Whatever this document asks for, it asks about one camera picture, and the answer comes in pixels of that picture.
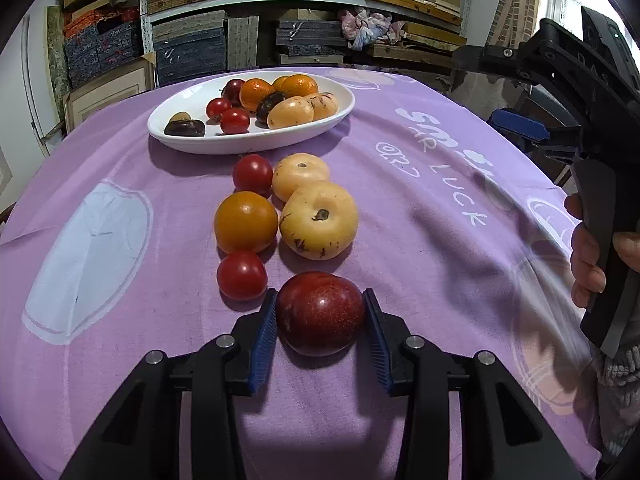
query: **screw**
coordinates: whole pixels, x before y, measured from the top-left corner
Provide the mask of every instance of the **screw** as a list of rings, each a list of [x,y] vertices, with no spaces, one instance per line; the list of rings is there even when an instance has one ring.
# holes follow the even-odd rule
[[[409,348],[417,350],[418,348],[422,348],[424,346],[424,339],[422,339],[419,335],[411,335],[406,339],[405,343]]]
[[[160,361],[164,359],[162,352],[159,350],[152,350],[145,355],[145,361],[150,365],[157,365]]]
[[[216,339],[216,345],[218,345],[220,348],[229,348],[235,344],[236,340],[231,334],[224,334]]]
[[[487,350],[482,350],[478,354],[478,361],[480,361],[483,365],[492,365],[495,363],[495,355]]]

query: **purple tablecloth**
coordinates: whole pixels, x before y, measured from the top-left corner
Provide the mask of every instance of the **purple tablecloth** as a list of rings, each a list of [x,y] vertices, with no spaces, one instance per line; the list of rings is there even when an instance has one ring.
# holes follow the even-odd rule
[[[445,351],[492,350],[592,474],[594,378],[569,297],[576,222],[562,190],[487,124],[408,77],[304,70],[349,86],[356,108],[322,136],[264,155],[272,164],[321,156],[358,204],[360,229],[327,262],[279,244],[266,264],[270,286],[303,270],[334,272],[372,287],[383,310]],[[146,130],[154,107],[188,85],[84,122],[0,238],[0,416],[44,480],[59,476],[148,350],[197,350],[258,307],[223,300],[215,280],[211,221],[233,192],[238,158],[176,152]],[[248,477],[393,478],[405,407],[376,383],[361,340],[328,360],[278,342],[268,386],[236,399]]]

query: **cherry tomato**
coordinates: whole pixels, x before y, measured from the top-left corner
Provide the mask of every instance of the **cherry tomato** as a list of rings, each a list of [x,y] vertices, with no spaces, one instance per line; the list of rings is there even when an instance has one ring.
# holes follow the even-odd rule
[[[273,169],[260,155],[247,155],[234,166],[234,184],[240,191],[267,194],[271,189]]]
[[[249,130],[249,114],[242,108],[231,108],[220,117],[220,128],[225,135],[244,134]]]
[[[260,257],[249,251],[231,253],[218,266],[220,291],[232,300],[259,298],[267,290],[267,271]]]
[[[222,90],[222,97],[229,99],[233,106],[240,106],[240,89],[244,84],[242,79],[232,79]]]
[[[232,105],[229,99],[218,97],[207,105],[207,117],[212,121],[220,122],[220,116],[227,110],[231,110]]]

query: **brown patterned curtain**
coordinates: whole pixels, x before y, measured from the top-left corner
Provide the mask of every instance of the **brown patterned curtain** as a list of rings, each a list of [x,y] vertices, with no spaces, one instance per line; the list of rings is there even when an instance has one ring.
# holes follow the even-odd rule
[[[540,0],[499,0],[487,43],[517,48],[536,28]]]

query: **plate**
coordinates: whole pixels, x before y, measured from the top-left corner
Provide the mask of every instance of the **plate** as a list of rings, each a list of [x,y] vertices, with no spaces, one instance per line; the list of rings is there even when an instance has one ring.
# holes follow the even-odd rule
[[[159,105],[149,116],[146,125],[151,136],[174,150],[187,153],[208,153],[210,155],[263,152],[311,139],[333,128],[353,110],[356,104],[356,97],[346,86],[315,74],[308,75],[318,83],[318,90],[320,92],[331,92],[338,99],[338,111],[331,117],[312,123],[290,126],[289,128],[267,130],[256,126],[255,116],[252,116],[248,133],[222,135],[220,126],[211,124],[206,114],[207,104],[212,99],[220,97],[222,89],[232,79],[247,80],[257,77],[271,83],[280,76],[300,73],[303,72],[253,70],[229,74],[198,83],[169,97]],[[169,119],[178,112],[187,112],[191,118],[205,123],[206,131],[204,137],[165,135],[165,126],[167,126]]]

